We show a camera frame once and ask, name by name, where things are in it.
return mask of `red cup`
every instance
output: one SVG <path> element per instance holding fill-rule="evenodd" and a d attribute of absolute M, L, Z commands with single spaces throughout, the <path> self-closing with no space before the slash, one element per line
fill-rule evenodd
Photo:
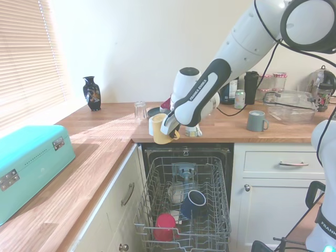
<path fill-rule="evenodd" d="M 176 228 L 176 222 L 172 215 L 161 214 L 156 220 L 156 227 L 160 229 L 154 230 L 154 237 L 160 242 L 171 242 L 174 238 L 174 228 Z"/>

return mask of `dishwasher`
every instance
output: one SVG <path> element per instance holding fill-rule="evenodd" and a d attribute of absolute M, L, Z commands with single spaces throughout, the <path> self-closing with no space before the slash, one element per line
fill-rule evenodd
<path fill-rule="evenodd" d="M 229 201 L 232 182 L 232 144 L 141 144 L 146 182 L 134 218 L 146 252 L 228 251 Z M 171 188 L 181 187 L 173 195 Z M 206 214 L 186 218 L 181 213 L 190 190 L 206 198 Z M 154 238 L 161 214 L 174 217 L 172 239 Z"/>

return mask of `cabinet knob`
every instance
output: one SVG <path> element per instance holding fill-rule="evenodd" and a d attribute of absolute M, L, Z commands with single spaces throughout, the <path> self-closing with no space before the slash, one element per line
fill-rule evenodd
<path fill-rule="evenodd" d="M 127 244 L 124 244 L 124 245 L 120 244 L 119 245 L 119 251 L 128 251 L 128 249 L 129 249 L 129 247 L 128 247 Z"/>
<path fill-rule="evenodd" d="M 251 190 L 251 187 L 249 185 L 244 185 L 244 187 L 246 192 L 249 192 Z"/>

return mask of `window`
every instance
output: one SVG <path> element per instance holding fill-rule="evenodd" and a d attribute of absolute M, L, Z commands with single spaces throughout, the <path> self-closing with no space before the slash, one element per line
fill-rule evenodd
<path fill-rule="evenodd" d="M 69 98 L 48 0 L 0 0 L 0 132 Z"/>

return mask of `black cable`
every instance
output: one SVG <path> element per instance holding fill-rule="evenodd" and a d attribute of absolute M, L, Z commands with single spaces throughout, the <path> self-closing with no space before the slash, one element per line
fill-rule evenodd
<path fill-rule="evenodd" d="M 308 252 L 314 252 L 306 248 L 298 248 L 298 247 L 286 247 L 285 249 L 297 249 L 297 250 L 303 250 L 303 251 L 308 251 Z"/>
<path fill-rule="evenodd" d="M 336 64 L 335 64 L 334 62 L 328 60 L 328 59 L 325 59 L 325 58 L 323 58 L 323 57 L 321 57 L 321 56 L 318 56 L 318 55 L 315 55 L 315 54 L 311 54 L 311 53 L 306 52 L 306 51 L 301 51 L 301 50 L 292 48 L 292 47 L 290 47 L 290 46 L 288 46 L 288 45 L 282 43 L 281 40 L 277 40 L 277 39 L 273 36 L 273 34 L 269 31 L 269 29 L 268 29 L 267 26 L 265 25 L 263 19 L 261 18 L 261 15 L 260 15 L 260 13 L 259 13 L 259 11 L 258 11 L 258 8 L 257 8 L 257 2 L 256 2 L 256 0 L 254 0 L 254 8 L 255 8 L 255 10 L 256 10 L 256 13 L 257 13 L 257 15 L 258 15 L 258 17 L 259 17 L 259 20 L 260 20 L 262 26 L 265 28 L 265 30 L 267 31 L 267 33 L 269 34 L 269 36 L 270 36 L 275 42 L 281 44 L 283 47 L 286 47 L 287 49 L 289 49 L 289 50 L 291 50 L 291 51 L 295 51 L 296 53 L 298 52 L 299 54 L 303 54 L 303 55 L 307 55 L 307 56 L 310 56 L 310 57 L 313 57 L 313 58 L 316 58 L 316 59 L 320 59 L 320 60 L 322 60 L 322 61 L 324 61 L 324 62 L 326 62 L 326 63 L 329 63 L 329 64 L 332 65 L 333 67 L 336 67 Z"/>
<path fill-rule="evenodd" d="M 269 29 L 267 28 L 267 26 L 265 25 L 263 19 L 262 19 L 261 16 L 260 16 L 260 13 L 259 13 L 258 8 L 257 8 L 257 2 L 256 2 L 256 0 L 254 0 L 254 8 L 255 8 L 255 10 L 256 10 L 256 13 L 257 13 L 257 15 L 258 15 L 258 17 L 259 17 L 259 20 L 260 20 L 261 24 L 263 25 L 263 27 L 265 28 L 265 30 L 267 31 L 267 33 L 271 36 L 271 38 L 272 38 L 275 42 L 277 42 L 278 44 L 281 44 L 282 46 L 286 47 L 286 48 L 289 49 L 289 50 L 292 50 L 292 51 L 295 51 L 295 52 L 298 52 L 298 53 L 300 53 L 300 54 L 304 54 L 304 55 L 307 55 L 307 56 L 310 56 L 310 57 L 313 57 L 313 58 L 316 58 L 316 59 L 320 59 L 320 60 L 322 60 L 322 61 L 324 61 L 324 62 L 329 63 L 329 64 L 332 65 L 333 67 L 336 67 L 336 64 L 333 63 L 333 62 L 331 62 L 330 60 L 327 60 L 327 59 L 325 59 L 325 58 L 323 58 L 323 57 L 320 57 L 320 56 L 318 56 L 318 55 L 315 55 L 315 54 L 310 54 L 310 53 L 305 52 L 305 51 L 301 51 L 301 50 L 297 50 L 297 49 L 295 49 L 295 48 L 291 48 L 290 46 L 285 45 L 284 43 L 282 43 L 281 40 L 276 40 L 276 38 L 275 38 L 275 37 L 273 36 L 273 34 L 269 31 Z M 331 122 L 331 120 L 332 120 L 332 117 L 333 117 L 333 115 L 335 114 L 335 112 L 336 112 L 336 107 L 335 107 L 334 111 L 331 113 L 331 115 L 330 115 L 330 117 L 329 117 L 329 119 L 328 119 L 328 123 L 327 123 L 327 125 L 325 126 L 325 129 L 324 129 L 324 131 L 323 131 L 323 133 L 322 133 L 322 135 L 321 135 L 321 138 L 320 138 L 320 140 L 319 140 L 319 144 L 318 144 L 318 147 L 317 147 L 316 155 L 317 155 L 317 159 L 318 159 L 319 163 L 321 164 L 321 166 L 322 166 L 322 162 L 321 162 L 321 160 L 320 160 L 320 156 L 319 156 L 319 151 L 320 151 L 321 142 L 322 142 L 322 139 L 323 139 L 323 137 L 324 137 L 324 134 L 326 133 L 326 131 L 327 131 L 328 127 L 329 127 L 329 124 L 330 124 L 330 122 Z"/>
<path fill-rule="evenodd" d="M 275 45 L 274 49 L 273 49 L 272 55 L 271 55 L 271 57 L 270 57 L 270 59 L 269 59 L 269 61 L 268 61 L 268 64 L 267 64 L 267 66 L 266 66 L 266 68 L 265 68 L 265 71 L 264 71 L 264 74 L 262 75 L 262 78 L 261 78 L 261 80 L 260 80 L 260 82 L 259 82 L 259 84 L 258 84 L 258 86 L 257 86 L 257 89 L 259 88 L 260 84 L 261 84 L 262 81 L 264 80 L 265 74 L 266 74 L 266 72 L 267 72 L 269 66 L 271 65 L 271 62 L 272 62 L 272 60 L 273 60 L 275 51 L 277 50 L 278 46 L 279 46 L 279 43 L 277 43 L 277 44 Z M 224 113 L 222 110 L 220 110 L 219 108 L 217 108 L 217 109 L 218 109 L 218 110 L 220 111 L 220 113 L 222 113 L 223 115 L 225 115 L 225 116 L 227 116 L 227 117 L 233 117 L 233 116 L 236 116 L 237 114 L 241 113 L 246 107 L 247 107 L 247 104 L 246 104 L 241 110 L 239 110 L 237 113 L 234 113 L 234 114 L 226 114 L 226 113 Z"/>
<path fill-rule="evenodd" d="M 319 163 L 320 163 L 321 166 L 323 166 L 323 165 L 322 165 L 322 162 L 321 162 L 321 160 L 320 160 L 320 155 L 319 155 L 319 153 L 320 153 L 321 142 L 322 142 L 322 139 L 323 139 L 323 137 L 324 137 L 324 134 L 326 133 L 326 131 L 327 131 L 328 127 L 329 127 L 329 124 L 330 124 L 330 122 L 331 122 L 331 120 L 332 120 L 332 117 L 334 116 L 335 112 L 336 112 L 336 107 L 334 108 L 334 111 L 331 113 L 331 115 L 330 115 L 330 117 L 329 117 L 329 119 L 328 119 L 327 125 L 325 126 L 324 131 L 323 131 L 323 133 L 322 133 L 322 135 L 321 135 L 321 137 L 320 137 L 319 144 L 317 145 L 316 155 L 317 155 L 317 159 L 318 159 L 318 161 L 319 161 Z"/>

